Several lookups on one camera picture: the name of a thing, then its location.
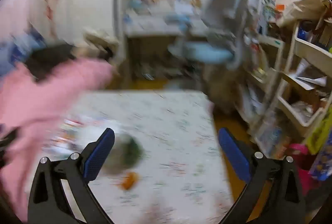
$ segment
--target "pink sleeve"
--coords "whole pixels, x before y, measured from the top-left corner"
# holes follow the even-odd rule
[[[32,163],[61,117],[86,90],[99,89],[112,78],[106,61],[79,59],[57,66],[50,77],[36,84],[23,64],[4,80],[0,92],[0,123],[5,131],[20,127],[19,139],[6,151],[8,165],[0,171],[2,184],[15,213],[27,221],[24,185]]]

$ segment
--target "blue object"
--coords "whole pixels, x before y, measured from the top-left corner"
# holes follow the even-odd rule
[[[129,15],[125,14],[125,15],[123,16],[123,22],[124,22],[125,24],[131,24],[131,23],[132,23],[132,19],[130,18]]]
[[[28,33],[1,40],[0,77],[14,69],[17,62],[25,61],[33,51],[44,47],[44,38],[34,28]]]
[[[134,11],[139,11],[143,9],[145,4],[141,0],[130,0],[128,3],[128,7],[132,8]]]
[[[187,42],[184,44],[187,49],[186,58],[191,61],[205,64],[224,64],[234,58],[234,55],[227,49],[213,47],[208,42]]]
[[[166,24],[179,24],[181,31],[186,31],[191,23],[190,17],[184,14],[170,14],[167,15],[164,20]]]
[[[298,29],[298,38],[299,39],[306,41],[307,40],[307,34],[308,33],[306,31],[304,31],[302,28]]]
[[[248,184],[251,180],[251,173],[247,158],[225,128],[220,129],[218,139],[236,175]]]
[[[311,169],[311,176],[319,181],[325,181],[332,174],[332,131],[325,144],[318,153]]]
[[[98,141],[98,145],[84,163],[83,178],[86,182],[94,181],[97,178],[100,169],[114,145],[114,131],[110,128],[106,129]]]

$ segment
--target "wooden floor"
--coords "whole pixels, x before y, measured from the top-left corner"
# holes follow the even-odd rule
[[[163,89],[163,86],[167,83],[167,80],[158,80],[158,81],[147,81],[147,80],[138,80],[132,84],[133,90],[147,90],[147,89]],[[228,130],[234,135],[234,137],[238,140],[244,141],[250,145],[252,145],[249,141],[249,135],[247,134],[247,126],[246,123],[240,118],[240,116],[236,113],[233,115],[225,115],[221,112],[214,111],[214,122],[215,129],[218,130],[222,127],[228,128]],[[228,177],[231,184],[231,189],[233,193],[234,200],[238,198],[240,193],[242,192],[245,184],[243,181],[238,179],[230,162],[227,158],[224,157],[223,160],[227,167]],[[264,186],[262,195],[255,206],[252,215],[249,220],[255,219],[259,216],[263,205],[267,199],[267,195],[269,192],[270,184],[267,183]]]

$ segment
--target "table surface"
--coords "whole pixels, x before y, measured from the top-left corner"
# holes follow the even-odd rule
[[[192,36],[206,37],[208,27],[199,17],[190,19]],[[130,23],[125,24],[125,33],[129,38],[148,37],[148,36],[180,36],[179,25],[166,24],[162,16],[141,15],[132,18]]]
[[[233,198],[208,106],[196,91],[97,92],[74,105],[72,113],[102,113],[129,127],[144,148],[130,169],[140,181],[129,191],[118,186],[124,174],[100,172],[89,183],[116,224],[218,223],[227,213]]]

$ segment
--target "blue desk chair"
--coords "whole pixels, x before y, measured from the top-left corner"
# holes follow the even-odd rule
[[[226,65],[228,70],[236,70],[243,59],[243,35],[247,22],[247,0],[207,0],[202,8],[201,19],[209,28],[207,42],[189,41],[192,25],[186,15],[169,15],[167,24],[177,23],[181,35],[168,51],[184,64],[195,68],[192,78],[194,88],[201,90],[199,66],[203,64]],[[168,84],[167,88],[186,89],[181,83]]]

